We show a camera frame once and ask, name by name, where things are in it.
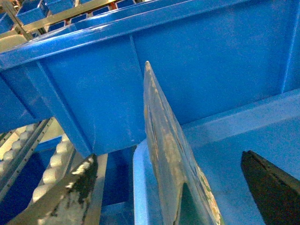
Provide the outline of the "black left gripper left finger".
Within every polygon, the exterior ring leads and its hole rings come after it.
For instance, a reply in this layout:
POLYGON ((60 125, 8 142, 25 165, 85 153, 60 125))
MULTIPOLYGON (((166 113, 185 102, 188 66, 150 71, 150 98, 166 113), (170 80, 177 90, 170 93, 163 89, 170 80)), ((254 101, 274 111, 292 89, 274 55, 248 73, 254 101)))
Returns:
POLYGON ((95 225, 92 195, 98 172, 91 154, 8 225, 95 225))

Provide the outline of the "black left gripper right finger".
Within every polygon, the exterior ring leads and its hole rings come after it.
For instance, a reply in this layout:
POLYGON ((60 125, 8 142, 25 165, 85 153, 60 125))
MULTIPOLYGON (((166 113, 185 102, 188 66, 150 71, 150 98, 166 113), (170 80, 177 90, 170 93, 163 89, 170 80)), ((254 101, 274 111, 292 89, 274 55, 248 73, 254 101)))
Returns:
POLYGON ((244 151, 241 169, 267 225, 300 223, 300 181, 253 151, 244 151))

